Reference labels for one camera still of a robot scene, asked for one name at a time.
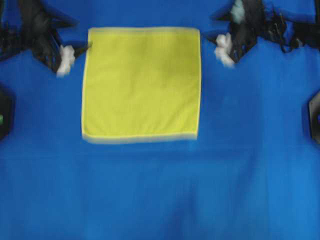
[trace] blue tablecloth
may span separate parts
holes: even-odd
[[[224,5],[217,0],[50,4],[79,20],[60,31],[65,41],[86,40],[91,27],[227,27],[209,19]],[[312,0],[274,4],[315,12]],[[19,17],[7,1],[4,19]],[[81,135],[84,55],[65,78],[30,51],[1,62],[16,111],[0,142],[0,239],[320,239],[320,148],[307,110],[320,90],[319,51],[283,54],[259,39],[230,70],[214,49],[202,39],[197,141],[89,144]]]

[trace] blue surface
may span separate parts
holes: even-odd
[[[214,0],[55,0],[90,27],[226,28]],[[274,1],[314,14],[314,1]],[[19,23],[16,1],[5,18]],[[25,52],[0,63],[16,94],[14,129],[0,143],[1,240],[320,239],[320,148],[308,100],[320,90],[320,54],[283,54],[259,39],[235,69],[202,40],[197,141],[92,145],[81,136],[85,56],[56,78]]]

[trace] black device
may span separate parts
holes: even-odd
[[[13,125],[14,99],[0,88],[0,140],[9,134]]]
[[[320,144],[320,92],[309,102],[311,137]]]

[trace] blue fabric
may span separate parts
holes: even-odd
[[[314,14],[313,1],[274,2]],[[222,1],[50,4],[79,20],[60,31],[66,41],[90,27],[227,27],[209,19]],[[15,0],[4,18],[20,23]],[[0,63],[0,84],[16,94],[14,129],[0,142],[1,240],[320,238],[320,148],[307,110],[320,90],[319,51],[283,54],[259,39],[230,70],[203,39],[198,140],[132,145],[82,140],[84,64],[61,79],[29,51]]]

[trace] yellow towel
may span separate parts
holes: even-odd
[[[82,136],[93,143],[197,138],[200,33],[194,28],[92,28]]]

